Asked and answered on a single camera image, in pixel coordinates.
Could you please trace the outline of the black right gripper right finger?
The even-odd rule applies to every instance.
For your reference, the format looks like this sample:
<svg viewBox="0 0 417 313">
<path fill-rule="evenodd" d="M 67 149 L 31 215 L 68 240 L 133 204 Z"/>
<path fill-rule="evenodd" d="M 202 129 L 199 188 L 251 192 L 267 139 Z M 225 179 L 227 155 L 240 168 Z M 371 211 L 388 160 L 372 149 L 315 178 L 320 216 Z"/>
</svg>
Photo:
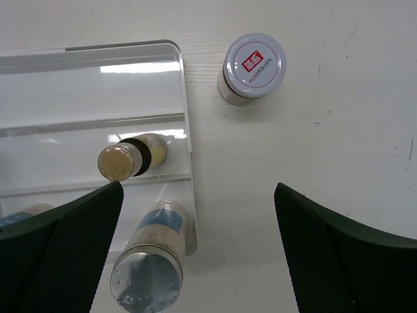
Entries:
<svg viewBox="0 0 417 313">
<path fill-rule="evenodd" d="M 415 312 L 416 240 L 279 183 L 274 204 L 299 312 Z"/>
</svg>

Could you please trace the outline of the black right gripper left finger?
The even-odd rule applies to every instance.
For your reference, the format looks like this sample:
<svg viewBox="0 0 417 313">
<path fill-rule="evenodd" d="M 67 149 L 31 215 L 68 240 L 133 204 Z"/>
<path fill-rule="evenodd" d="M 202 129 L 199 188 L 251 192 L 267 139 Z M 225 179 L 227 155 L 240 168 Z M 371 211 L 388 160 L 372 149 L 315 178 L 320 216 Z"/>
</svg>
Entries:
<svg viewBox="0 0 417 313">
<path fill-rule="evenodd" d="M 1 227 L 1 311 L 89 312 L 123 198 L 109 183 Z"/>
</svg>

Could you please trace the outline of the white can beige label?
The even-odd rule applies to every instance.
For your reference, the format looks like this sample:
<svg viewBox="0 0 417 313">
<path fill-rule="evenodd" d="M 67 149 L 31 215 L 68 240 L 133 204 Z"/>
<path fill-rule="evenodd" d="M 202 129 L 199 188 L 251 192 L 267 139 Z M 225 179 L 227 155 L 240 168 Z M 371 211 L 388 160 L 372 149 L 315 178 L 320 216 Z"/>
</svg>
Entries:
<svg viewBox="0 0 417 313">
<path fill-rule="evenodd" d="M 3 227 L 3 226 L 8 226 L 8 225 L 20 222 L 22 220 L 31 218 L 32 216 L 39 215 L 41 213 L 49 211 L 50 209 L 53 209 L 53 208 L 54 206 L 47 204 L 47 203 L 35 203 L 25 208 L 23 211 L 12 213 L 11 215 L 1 218 L 0 226 Z"/>
</svg>

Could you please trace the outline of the white can blue label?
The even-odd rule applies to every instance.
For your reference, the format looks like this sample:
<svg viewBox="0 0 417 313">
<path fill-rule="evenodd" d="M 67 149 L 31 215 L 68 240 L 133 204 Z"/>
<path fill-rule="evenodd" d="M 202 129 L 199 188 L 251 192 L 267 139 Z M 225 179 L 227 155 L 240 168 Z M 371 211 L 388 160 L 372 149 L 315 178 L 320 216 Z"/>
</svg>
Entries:
<svg viewBox="0 0 417 313">
<path fill-rule="evenodd" d="M 127 312 L 165 312 L 183 283 L 188 216 L 176 201 L 156 202 L 117 258 L 110 277 L 113 298 Z"/>
</svg>

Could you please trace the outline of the yellow bottle brown cap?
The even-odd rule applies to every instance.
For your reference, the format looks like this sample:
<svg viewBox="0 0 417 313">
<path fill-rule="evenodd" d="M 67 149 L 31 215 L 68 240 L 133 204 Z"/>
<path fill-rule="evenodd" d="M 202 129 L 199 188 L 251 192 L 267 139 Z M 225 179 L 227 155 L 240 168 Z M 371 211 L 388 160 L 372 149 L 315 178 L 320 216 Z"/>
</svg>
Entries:
<svg viewBox="0 0 417 313">
<path fill-rule="evenodd" d="M 160 166 L 167 156 L 164 139 L 154 133 L 126 138 L 102 150 L 97 166 L 109 181 L 125 181 Z"/>
</svg>

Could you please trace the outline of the brown spice jar white lid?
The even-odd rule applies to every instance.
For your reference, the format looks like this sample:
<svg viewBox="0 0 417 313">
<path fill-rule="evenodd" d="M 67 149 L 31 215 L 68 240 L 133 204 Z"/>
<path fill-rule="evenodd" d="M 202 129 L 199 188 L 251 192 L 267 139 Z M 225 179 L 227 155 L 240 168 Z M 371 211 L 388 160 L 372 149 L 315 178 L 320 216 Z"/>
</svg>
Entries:
<svg viewBox="0 0 417 313">
<path fill-rule="evenodd" d="M 264 33 L 249 33 L 229 47 L 218 78 L 222 98 L 243 107 L 275 91 L 285 77 L 287 60 L 278 41 Z"/>
</svg>

